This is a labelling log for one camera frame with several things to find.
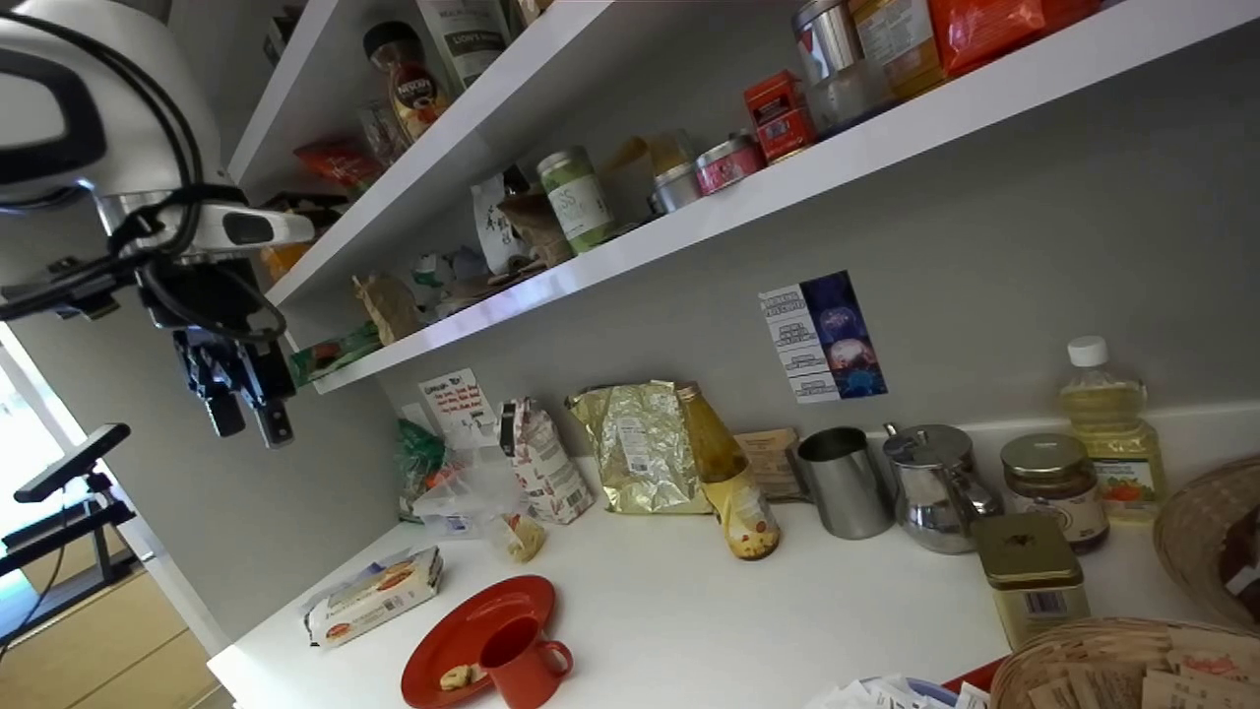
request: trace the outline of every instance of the basket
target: basket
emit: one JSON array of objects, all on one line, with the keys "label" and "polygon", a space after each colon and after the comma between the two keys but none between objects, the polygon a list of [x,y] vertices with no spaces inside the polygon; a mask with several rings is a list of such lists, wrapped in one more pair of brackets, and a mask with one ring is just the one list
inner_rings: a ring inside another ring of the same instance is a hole
[{"label": "basket", "polygon": [[1153,549],[1165,573],[1218,621],[1260,629],[1254,619],[1222,583],[1229,529],[1260,508],[1260,459],[1233,460],[1178,490],[1159,523]]},{"label": "basket", "polygon": [[992,709],[1260,704],[1260,640],[1141,619],[1086,619],[1039,633],[992,683]]}]

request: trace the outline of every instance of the red plate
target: red plate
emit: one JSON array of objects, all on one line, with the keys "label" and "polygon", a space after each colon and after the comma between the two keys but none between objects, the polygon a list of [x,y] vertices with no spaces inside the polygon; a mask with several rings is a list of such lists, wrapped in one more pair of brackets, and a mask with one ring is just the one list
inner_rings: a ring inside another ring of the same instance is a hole
[{"label": "red plate", "polygon": [[517,619],[536,619],[540,628],[552,628],[556,589],[542,575],[517,575],[517,579],[492,583],[479,596],[466,599],[458,611],[447,611],[403,670],[405,704],[447,709],[469,699],[479,699],[487,688],[487,677],[439,695],[439,674],[447,674],[454,666],[475,666],[487,633],[494,633],[502,621],[517,621]]}]

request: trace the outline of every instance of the cooking oil bottle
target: cooking oil bottle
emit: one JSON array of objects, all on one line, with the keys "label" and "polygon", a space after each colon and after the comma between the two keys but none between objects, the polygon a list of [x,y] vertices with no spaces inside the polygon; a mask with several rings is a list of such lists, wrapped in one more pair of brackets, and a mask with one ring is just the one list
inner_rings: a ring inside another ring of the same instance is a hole
[{"label": "cooking oil bottle", "polygon": [[1159,435],[1141,422],[1144,386],[1105,364],[1105,339],[1084,334],[1067,344],[1069,380],[1060,411],[1096,460],[1109,520],[1153,520],[1165,498],[1165,460]]}]

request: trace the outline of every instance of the shelf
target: shelf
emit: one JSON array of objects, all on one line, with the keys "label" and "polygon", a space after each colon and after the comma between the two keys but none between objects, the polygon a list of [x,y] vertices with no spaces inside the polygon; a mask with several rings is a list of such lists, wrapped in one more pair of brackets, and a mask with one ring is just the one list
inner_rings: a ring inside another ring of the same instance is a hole
[{"label": "shelf", "polygon": [[1260,16],[1260,0],[1180,4],[1127,0],[1017,57],[1002,57],[964,78],[951,78],[912,104],[903,104],[832,142],[798,149],[742,185],[704,196],[682,214],[649,220],[613,246],[532,276],[454,319],[439,319],[403,344],[389,344],[319,384],[321,394],[392,369],[429,351],[454,348],[508,319],[657,264],[694,246],[803,206],[879,171],[960,142],[984,128],[1086,90],[1102,78],[1153,65],[1169,52],[1212,41]]},{"label": "shelf", "polygon": [[292,108],[292,100],[299,95],[299,82],[312,82],[319,66],[319,48],[332,37],[332,23],[340,16],[340,0],[312,0],[299,29],[292,31],[266,88],[265,100],[257,104],[232,162],[228,162],[228,179],[232,180],[253,180],[265,158],[265,145],[275,142],[275,133],[282,130],[282,112]]},{"label": "shelf", "polygon": [[312,284],[347,280],[372,250],[424,226],[502,171],[641,45],[685,23],[687,4],[563,0],[536,19],[443,116],[385,171],[355,209],[266,291],[287,304]]}]

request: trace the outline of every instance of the kitchen counter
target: kitchen counter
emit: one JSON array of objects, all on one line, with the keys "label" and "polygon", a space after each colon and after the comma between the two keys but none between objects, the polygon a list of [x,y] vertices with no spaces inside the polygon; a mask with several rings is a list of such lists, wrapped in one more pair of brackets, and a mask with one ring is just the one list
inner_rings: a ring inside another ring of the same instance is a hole
[{"label": "kitchen counter", "polygon": [[[392,709],[424,629],[508,575],[557,589],[556,640],[573,652],[573,677],[552,704],[572,709],[791,709],[862,674],[946,683],[1006,653],[977,554],[920,552],[903,529],[833,541],[807,503],[781,503],[777,520],[782,549],[761,564],[736,564],[707,516],[588,511],[552,529],[527,568],[479,541],[439,541],[447,579],[424,606],[341,652],[312,652],[301,596],[215,653],[214,674],[242,709]],[[433,541],[392,529],[325,579],[420,543]],[[1201,619],[1141,529],[1115,529],[1084,568],[1096,614]]]}]

